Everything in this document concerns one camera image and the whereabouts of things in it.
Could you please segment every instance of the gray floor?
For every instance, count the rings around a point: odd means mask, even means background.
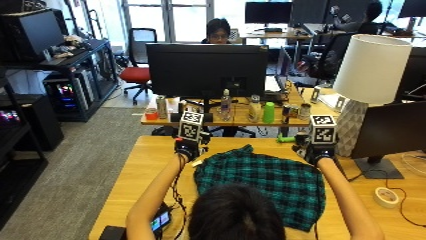
[[[49,164],[0,232],[1,240],[88,238],[134,141],[153,130],[140,125],[133,112],[101,108],[89,122],[63,123],[65,139],[47,152]]]

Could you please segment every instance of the person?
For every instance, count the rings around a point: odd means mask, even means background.
[[[206,38],[201,43],[206,44],[230,44],[228,41],[230,35],[230,26],[225,18],[214,18],[206,25]]]
[[[369,3],[369,5],[367,5],[366,11],[363,13],[362,22],[343,23],[341,21],[341,19],[338,18],[337,14],[333,14],[333,18],[334,18],[333,27],[335,30],[342,30],[345,32],[358,32],[362,24],[371,23],[374,21],[374,19],[381,15],[381,13],[382,13],[382,3],[379,1],[374,1],[374,2]]]
[[[129,240],[154,239],[150,221],[169,186],[189,160],[193,160],[190,155],[176,153],[136,201],[126,217]],[[319,168],[333,189],[350,239],[385,239],[381,227],[333,159],[321,155],[315,157],[314,166]],[[198,197],[192,208],[188,233],[190,240],[285,239],[273,203],[256,189],[238,184],[213,187]]]

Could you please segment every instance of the plaid cloth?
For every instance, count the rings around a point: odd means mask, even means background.
[[[325,208],[322,174],[307,164],[253,154],[252,145],[218,153],[197,166],[198,194],[226,183],[244,183],[273,201],[284,226],[310,231]]]

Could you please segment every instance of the hand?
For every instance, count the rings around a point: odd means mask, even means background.
[[[188,162],[192,162],[200,156],[198,143],[182,138],[176,138],[174,152],[185,155]]]
[[[306,148],[305,160],[317,167],[321,158],[334,159],[334,144],[309,144]]]
[[[333,17],[337,17],[338,11],[339,11],[339,7],[338,6],[333,6],[331,9],[330,9],[330,14],[333,15]]]

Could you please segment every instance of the black hair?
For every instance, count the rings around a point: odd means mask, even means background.
[[[208,22],[206,36],[209,37],[220,29],[224,29],[228,36],[230,35],[230,26],[225,18],[214,18]]]
[[[374,1],[369,4],[367,10],[365,11],[365,16],[369,22],[382,14],[382,3],[379,1]]]
[[[244,184],[212,187],[192,207],[190,240],[282,240],[284,223],[273,202]]]

